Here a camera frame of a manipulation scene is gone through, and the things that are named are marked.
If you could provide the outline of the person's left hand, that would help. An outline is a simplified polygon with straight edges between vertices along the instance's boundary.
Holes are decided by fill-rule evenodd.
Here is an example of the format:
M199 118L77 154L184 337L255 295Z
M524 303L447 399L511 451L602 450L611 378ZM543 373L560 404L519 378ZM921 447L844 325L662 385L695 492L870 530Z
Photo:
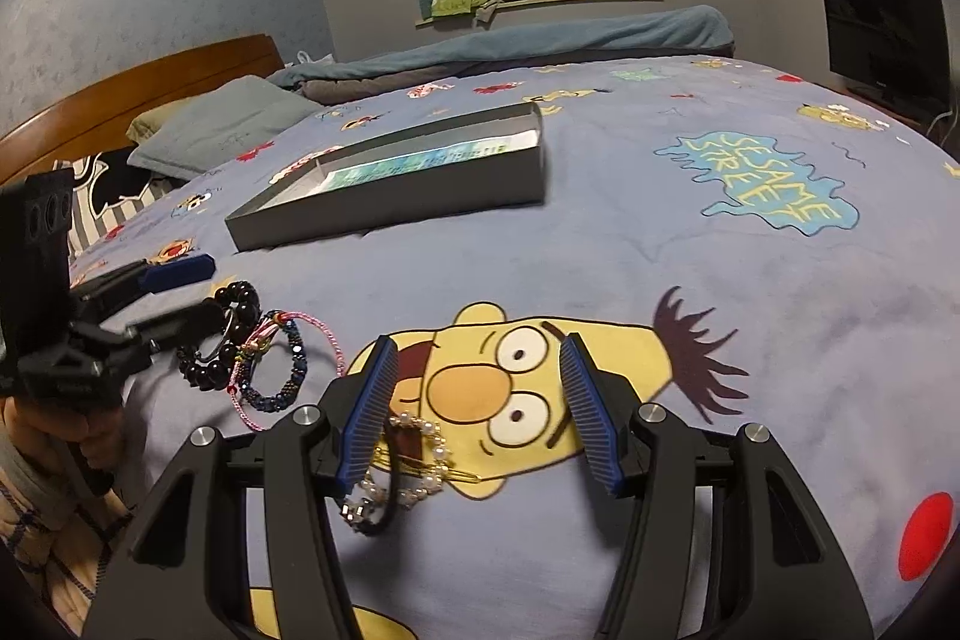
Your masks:
M106 498L124 456L124 408L75 413L2 399L2 489L29 503Z

